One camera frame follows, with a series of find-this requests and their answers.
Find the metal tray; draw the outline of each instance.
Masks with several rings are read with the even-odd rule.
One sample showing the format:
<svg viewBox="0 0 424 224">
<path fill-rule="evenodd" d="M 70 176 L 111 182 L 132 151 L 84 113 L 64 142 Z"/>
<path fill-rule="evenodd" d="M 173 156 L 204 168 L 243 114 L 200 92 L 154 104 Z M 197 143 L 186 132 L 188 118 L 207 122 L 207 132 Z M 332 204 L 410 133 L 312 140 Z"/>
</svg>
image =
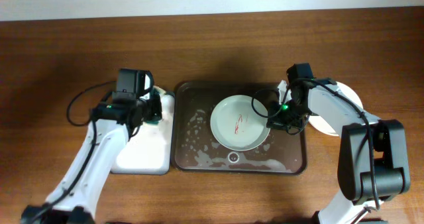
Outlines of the metal tray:
<svg viewBox="0 0 424 224">
<path fill-rule="evenodd" d="M 225 148 L 212 134 L 213 108 L 231 95 L 252 96 L 277 84 L 187 82 L 176 92 L 172 164 L 184 171 L 254 172 L 298 175 L 307 166 L 305 132 L 292 136 L 271 130 L 266 140 L 248 151 Z M 266 107 L 276 96 L 259 99 Z"/>
</svg>

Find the round plate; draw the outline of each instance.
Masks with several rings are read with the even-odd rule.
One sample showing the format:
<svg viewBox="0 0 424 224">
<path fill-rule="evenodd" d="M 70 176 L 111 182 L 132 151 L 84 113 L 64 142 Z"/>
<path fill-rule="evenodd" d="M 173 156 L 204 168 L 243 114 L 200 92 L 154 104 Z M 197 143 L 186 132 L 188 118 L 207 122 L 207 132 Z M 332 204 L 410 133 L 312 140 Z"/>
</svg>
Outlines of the round plate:
<svg viewBox="0 0 424 224">
<path fill-rule="evenodd" d="M 340 87 L 340 90 L 343 92 L 345 96 L 347 96 L 353 103 L 357 104 L 359 107 L 363 108 L 362 102 L 359 99 L 359 96 L 355 93 L 352 88 L 348 87 L 347 85 L 337 82 L 337 85 Z M 326 135 L 332 135 L 332 136 L 338 136 L 336 134 L 336 131 L 334 131 L 333 128 L 320 116 L 311 116 L 309 118 L 309 123 L 318 131 L 326 134 Z"/>
<path fill-rule="evenodd" d="M 246 151 L 264 142 L 269 128 L 267 118 L 260 117 L 252 109 L 252 98 L 247 95 L 234 95 L 225 98 L 214 108 L 211 116 L 213 136 L 223 146 Z M 254 100 L 254 107 L 261 114 L 268 114 L 265 106 Z"/>
</svg>

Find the black tray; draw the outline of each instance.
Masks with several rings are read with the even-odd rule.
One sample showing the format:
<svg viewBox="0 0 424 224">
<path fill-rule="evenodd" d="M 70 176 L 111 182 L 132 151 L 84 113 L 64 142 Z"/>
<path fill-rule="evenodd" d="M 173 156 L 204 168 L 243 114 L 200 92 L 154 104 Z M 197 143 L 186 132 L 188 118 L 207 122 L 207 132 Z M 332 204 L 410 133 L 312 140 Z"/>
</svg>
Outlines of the black tray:
<svg viewBox="0 0 424 224">
<path fill-rule="evenodd" d="M 255 172 L 298 175 L 307 166 L 305 132 L 296 136 L 272 129 L 266 140 L 248 151 L 220 145 L 212 134 L 213 108 L 231 95 L 252 96 L 277 84 L 187 82 L 176 92 L 172 164 L 185 171 Z M 259 98 L 265 106 L 276 96 Z"/>
</svg>

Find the table surface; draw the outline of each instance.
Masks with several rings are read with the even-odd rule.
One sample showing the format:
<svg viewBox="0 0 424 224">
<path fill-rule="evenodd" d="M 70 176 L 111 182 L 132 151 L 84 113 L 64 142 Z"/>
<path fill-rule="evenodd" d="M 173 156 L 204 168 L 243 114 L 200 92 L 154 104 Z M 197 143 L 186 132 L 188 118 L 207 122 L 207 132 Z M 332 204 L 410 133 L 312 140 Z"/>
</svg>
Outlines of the table surface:
<svg viewBox="0 0 424 224">
<path fill-rule="evenodd" d="M 278 82 L 309 62 L 359 94 L 364 108 L 405 126 L 411 189 L 378 213 L 424 222 L 424 7 L 127 17 L 0 23 L 0 222 L 17 223 L 66 173 L 86 128 L 65 118 L 71 98 L 114 80 L 119 68 L 150 70 L 173 90 L 182 81 Z M 101 89 L 76 104 L 74 119 Z M 181 172 L 110 175 L 96 220 L 254 223 L 311 217 L 336 194 L 340 140 L 306 128 L 299 176 Z"/>
</svg>

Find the plate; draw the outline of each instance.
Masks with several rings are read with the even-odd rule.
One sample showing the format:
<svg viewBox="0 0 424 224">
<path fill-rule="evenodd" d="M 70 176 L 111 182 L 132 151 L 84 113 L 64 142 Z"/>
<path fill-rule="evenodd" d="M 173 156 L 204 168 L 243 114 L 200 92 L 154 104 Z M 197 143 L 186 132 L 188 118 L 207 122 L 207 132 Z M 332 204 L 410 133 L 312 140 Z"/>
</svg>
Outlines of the plate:
<svg viewBox="0 0 424 224">
<path fill-rule="evenodd" d="M 236 151 L 256 148 L 268 136 L 267 118 L 260 117 L 252 109 L 252 98 L 233 95 L 214 108 L 211 115 L 213 136 L 223 146 Z M 268 114 L 265 106 L 254 100 L 254 107 L 261 114 Z"/>
<path fill-rule="evenodd" d="M 343 94 L 349 98 L 353 103 L 357 104 L 359 107 L 364 108 L 362 106 L 362 102 L 359 99 L 359 96 L 355 93 L 352 88 L 348 87 L 347 85 L 337 82 L 337 85 L 340 87 L 340 90 L 343 92 Z M 320 116 L 311 116 L 309 118 L 309 123 L 318 131 L 331 136 L 338 136 L 336 134 L 336 131 L 334 131 L 333 128 Z"/>
</svg>

